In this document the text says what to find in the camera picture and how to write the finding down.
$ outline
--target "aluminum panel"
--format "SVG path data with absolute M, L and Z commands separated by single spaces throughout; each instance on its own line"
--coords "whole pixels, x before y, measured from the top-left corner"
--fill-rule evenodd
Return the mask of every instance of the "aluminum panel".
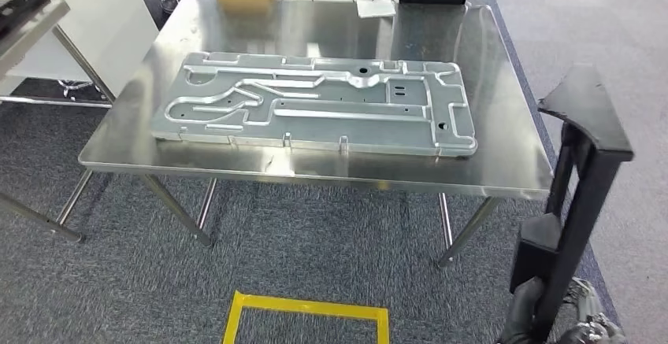
M 468 156 L 456 64 L 188 54 L 151 122 L 156 138 L 379 154 Z

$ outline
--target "white paper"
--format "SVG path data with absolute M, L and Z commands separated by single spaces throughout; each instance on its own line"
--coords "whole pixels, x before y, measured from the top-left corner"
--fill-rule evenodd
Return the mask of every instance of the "white paper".
M 357 0 L 357 13 L 365 17 L 393 17 L 396 15 L 395 3 L 392 0 Z

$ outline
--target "stainless steel table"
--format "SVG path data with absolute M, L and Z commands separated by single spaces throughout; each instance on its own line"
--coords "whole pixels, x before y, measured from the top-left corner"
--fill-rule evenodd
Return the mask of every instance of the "stainless steel table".
M 407 5 L 397 11 L 394 19 L 360 19 L 348 2 L 183 0 L 79 161 L 95 171 L 142 175 L 205 244 L 210 239 L 202 227 L 216 178 L 438 192 L 449 247 L 444 265 L 501 198 L 546 197 L 551 168 L 489 7 Z M 456 62 L 478 150 L 454 159 L 157 141 L 150 118 L 193 51 Z M 212 178 L 200 217 L 191 219 L 152 174 Z M 454 242 L 445 194 L 487 197 Z
M 109 102 L 95 101 L 70 101 L 63 98 L 40 98 L 35 96 L 0 96 L 0 102 L 19 102 L 26 104 L 40 105 L 78 105 L 96 108 L 109 108 L 115 97 L 99 77 L 93 66 L 86 60 L 82 53 L 77 49 L 72 40 L 58 26 L 58 21 L 69 12 L 69 6 L 65 0 L 50 0 L 47 4 L 36 11 L 29 20 L 16 28 L 0 40 L 0 77 L 3 77 L 12 67 L 23 59 L 23 56 L 30 50 L 46 33 L 52 31 L 61 45 L 72 55 L 77 64 L 83 69 L 89 78 L 95 83 L 97 88 L 106 96 Z M 60 214 L 55 220 L 44 216 L 28 208 L 26 205 L 18 202 L 10 196 L 0 193 L 0 207 L 4 207 L 12 212 L 57 232 L 65 236 L 68 240 L 79 242 L 84 236 L 79 232 L 72 231 L 65 226 L 74 205 L 79 200 L 79 196 L 84 191 L 92 175 L 92 171 L 87 169 L 83 173 L 74 191 L 68 201 L 63 206 Z

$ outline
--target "floor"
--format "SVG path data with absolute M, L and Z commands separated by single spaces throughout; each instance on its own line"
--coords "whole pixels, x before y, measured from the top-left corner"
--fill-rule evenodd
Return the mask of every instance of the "floor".
M 536 98 L 574 62 L 594 64 L 636 152 L 592 237 L 634 343 L 666 342 L 668 317 L 668 0 L 497 0 Z M 555 145 L 559 123 L 545 118 Z

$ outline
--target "black metal bracket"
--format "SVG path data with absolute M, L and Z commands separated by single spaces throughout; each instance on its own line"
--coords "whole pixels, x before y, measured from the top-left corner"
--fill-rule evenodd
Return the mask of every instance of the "black metal bracket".
M 633 150 L 612 101 L 591 65 L 575 65 L 538 110 L 564 121 L 559 160 L 545 214 L 526 220 L 519 232 L 510 291 L 534 276 L 546 287 L 536 306 L 532 337 L 547 340 L 570 280 L 577 270 L 608 191 Z M 578 183 L 562 224 L 573 167 Z
M 20 27 L 49 0 L 3 0 L 0 3 L 0 37 Z

